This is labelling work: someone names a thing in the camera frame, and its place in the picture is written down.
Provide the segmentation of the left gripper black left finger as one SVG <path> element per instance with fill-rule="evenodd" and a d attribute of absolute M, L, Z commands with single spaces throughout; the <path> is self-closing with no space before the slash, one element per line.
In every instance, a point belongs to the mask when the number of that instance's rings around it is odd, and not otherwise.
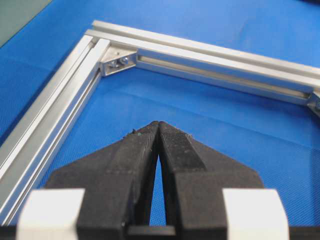
<path fill-rule="evenodd" d="M 76 222 L 81 240 L 123 240 L 128 225 L 147 225 L 158 160 L 159 122 L 54 170 L 46 189 L 85 190 Z"/>

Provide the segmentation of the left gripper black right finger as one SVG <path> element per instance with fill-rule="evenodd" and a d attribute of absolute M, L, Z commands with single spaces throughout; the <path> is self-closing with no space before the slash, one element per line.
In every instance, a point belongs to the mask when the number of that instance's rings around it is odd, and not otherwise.
<path fill-rule="evenodd" d="M 180 240 L 227 239 L 222 190 L 262 189 L 260 176 L 164 121 L 158 140 L 166 223 Z"/>

